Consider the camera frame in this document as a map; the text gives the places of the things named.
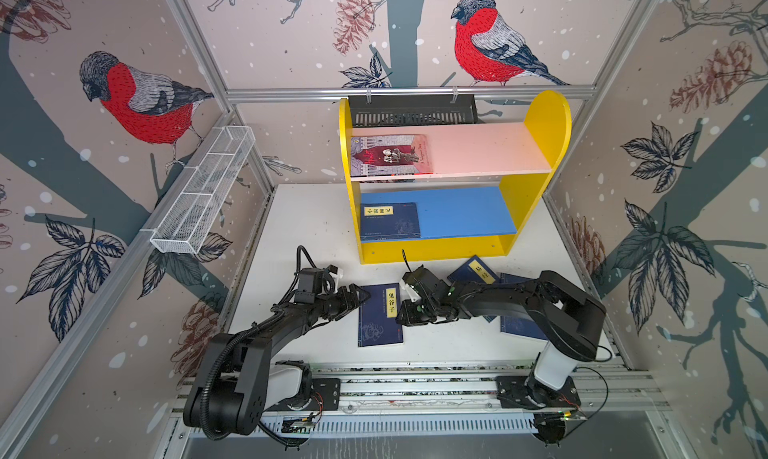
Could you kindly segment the red illustrated book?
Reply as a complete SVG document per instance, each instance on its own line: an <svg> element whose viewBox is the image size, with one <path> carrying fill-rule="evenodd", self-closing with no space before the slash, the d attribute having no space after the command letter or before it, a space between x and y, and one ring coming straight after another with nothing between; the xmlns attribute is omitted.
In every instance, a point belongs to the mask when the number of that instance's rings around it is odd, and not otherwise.
<svg viewBox="0 0 768 459"><path fill-rule="evenodd" d="M358 178L432 174L424 135L353 137L350 175Z"/></svg>

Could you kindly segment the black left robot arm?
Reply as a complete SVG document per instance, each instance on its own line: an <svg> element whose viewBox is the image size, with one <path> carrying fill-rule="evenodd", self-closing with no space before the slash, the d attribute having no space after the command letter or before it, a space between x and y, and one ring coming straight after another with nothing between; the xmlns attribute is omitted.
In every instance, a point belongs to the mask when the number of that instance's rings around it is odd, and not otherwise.
<svg viewBox="0 0 768 459"><path fill-rule="evenodd" d="M272 315L208 342L185 402L184 424L213 441L259 429L287 449L303 445L303 439L281 436L262 421L263 413L281 401L268 397L271 362L291 341L341 320L371 298L356 284L339 286L337 275L336 266L317 267L299 245L293 280L270 308Z"/></svg>

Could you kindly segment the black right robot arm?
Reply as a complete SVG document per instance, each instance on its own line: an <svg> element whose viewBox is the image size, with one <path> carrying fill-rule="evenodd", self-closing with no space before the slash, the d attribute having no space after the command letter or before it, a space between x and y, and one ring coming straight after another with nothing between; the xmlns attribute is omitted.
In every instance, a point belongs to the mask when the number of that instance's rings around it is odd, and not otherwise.
<svg viewBox="0 0 768 459"><path fill-rule="evenodd" d="M521 408L542 409L564 396L577 365L594 362L606 309L559 273L545 270L537 278L514 284L456 281L449 285L421 266L403 275L415 300L401 303L396 316L406 327L443 324L496 315L533 321L547 339L520 392L501 396Z"/></svg>

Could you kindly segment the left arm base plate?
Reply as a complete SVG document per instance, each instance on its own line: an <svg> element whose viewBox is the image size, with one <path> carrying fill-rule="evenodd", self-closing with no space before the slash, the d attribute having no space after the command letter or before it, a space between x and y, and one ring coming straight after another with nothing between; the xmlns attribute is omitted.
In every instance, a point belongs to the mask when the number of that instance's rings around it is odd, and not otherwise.
<svg viewBox="0 0 768 459"><path fill-rule="evenodd" d="M340 379L313 379L312 388L308 396L301 393L296 397L285 399L275 406L274 410L297 412L337 411L339 409L340 396Z"/></svg>

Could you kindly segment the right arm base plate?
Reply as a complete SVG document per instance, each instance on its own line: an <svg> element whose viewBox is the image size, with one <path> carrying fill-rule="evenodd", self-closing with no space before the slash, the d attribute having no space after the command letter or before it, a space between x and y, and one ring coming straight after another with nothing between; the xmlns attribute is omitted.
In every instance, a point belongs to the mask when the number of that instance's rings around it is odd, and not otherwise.
<svg viewBox="0 0 768 459"><path fill-rule="evenodd" d="M497 400L504 409L537 411L542 409L575 410L581 401L572 377L561 389L550 389L529 376L497 376Z"/></svg>

